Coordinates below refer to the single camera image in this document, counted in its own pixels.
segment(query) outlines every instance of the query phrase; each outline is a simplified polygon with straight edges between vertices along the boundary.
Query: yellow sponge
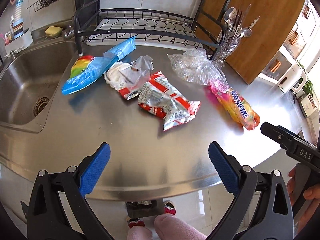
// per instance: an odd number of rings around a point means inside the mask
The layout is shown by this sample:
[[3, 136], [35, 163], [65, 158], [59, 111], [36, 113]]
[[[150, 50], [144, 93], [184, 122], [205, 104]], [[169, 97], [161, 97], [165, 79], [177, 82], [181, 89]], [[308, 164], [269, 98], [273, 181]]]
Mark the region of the yellow sponge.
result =
[[62, 30], [63, 28], [61, 27], [50, 26], [45, 30], [45, 35], [50, 38], [56, 38], [61, 34]]

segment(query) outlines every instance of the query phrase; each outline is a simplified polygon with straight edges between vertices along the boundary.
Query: glass utensil holder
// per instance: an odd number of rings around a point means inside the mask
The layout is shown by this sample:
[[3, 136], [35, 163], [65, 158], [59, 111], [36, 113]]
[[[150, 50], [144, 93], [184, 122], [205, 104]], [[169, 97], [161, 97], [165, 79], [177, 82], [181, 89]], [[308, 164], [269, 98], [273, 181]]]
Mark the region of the glass utensil holder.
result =
[[[221, 40], [222, 31], [219, 33], [218, 42]], [[229, 57], [240, 44], [241, 38], [233, 37], [234, 33], [227, 31], [224, 43], [221, 45], [221, 49], [214, 59], [221, 67], [224, 67], [224, 61]]]

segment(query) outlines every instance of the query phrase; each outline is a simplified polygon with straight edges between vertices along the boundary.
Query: finger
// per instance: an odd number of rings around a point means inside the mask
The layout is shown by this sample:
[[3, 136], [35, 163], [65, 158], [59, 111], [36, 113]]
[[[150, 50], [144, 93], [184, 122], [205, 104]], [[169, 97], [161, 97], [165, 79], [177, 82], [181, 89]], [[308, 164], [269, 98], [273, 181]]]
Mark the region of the finger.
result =
[[314, 185], [308, 188], [304, 193], [303, 196], [305, 199], [320, 199], [320, 184]]
[[290, 179], [287, 183], [288, 194], [291, 194], [296, 186], [294, 178]]
[[291, 203], [291, 206], [293, 206], [294, 204], [294, 199], [293, 199], [293, 194], [289, 194], [289, 198], [290, 198], [290, 203]]
[[310, 218], [315, 213], [316, 209], [318, 208], [320, 204], [319, 199], [314, 199], [310, 206], [307, 208], [306, 212], [303, 214], [303, 216], [299, 220], [298, 224], [298, 233], [305, 227], [305, 225], [309, 222]]
[[296, 175], [296, 167], [294, 167], [288, 174], [288, 176], [290, 178], [294, 178], [294, 176]]

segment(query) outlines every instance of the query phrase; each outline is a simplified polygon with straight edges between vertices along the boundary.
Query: kitchen sink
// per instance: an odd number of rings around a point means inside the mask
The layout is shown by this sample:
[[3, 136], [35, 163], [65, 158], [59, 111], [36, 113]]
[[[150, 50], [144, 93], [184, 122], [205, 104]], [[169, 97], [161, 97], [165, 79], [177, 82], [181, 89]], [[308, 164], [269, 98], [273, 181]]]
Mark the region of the kitchen sink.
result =
[[75, 51], [72, 41], [49, 43], [22, 53], [3, 70], [0, 122], [24, 125], [38, 116], [49, 104]]

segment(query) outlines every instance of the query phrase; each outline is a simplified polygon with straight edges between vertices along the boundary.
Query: potted plant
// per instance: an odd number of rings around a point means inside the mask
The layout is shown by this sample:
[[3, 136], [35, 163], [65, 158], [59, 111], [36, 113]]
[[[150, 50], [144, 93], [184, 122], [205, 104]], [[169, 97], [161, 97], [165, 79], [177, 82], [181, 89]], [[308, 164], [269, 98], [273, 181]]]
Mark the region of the potted plant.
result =
[[[304, 69], [304, 65], [302, 65], [299, 61], [297, 63], [303, 69], [303, 71], [306, 73], [306, 70]], [[298, 83], [299, 84], [302, 83], [302, 78], [299, 79]], [[311, 96], [313, 96], [312, 88], [313, 88], [313, 84], [312, 84], [312, 82], [309, 80], [309, 78], [307, 76], [307, 82], [303, 86], [302, 90], [306, 95], [310, 94]]]

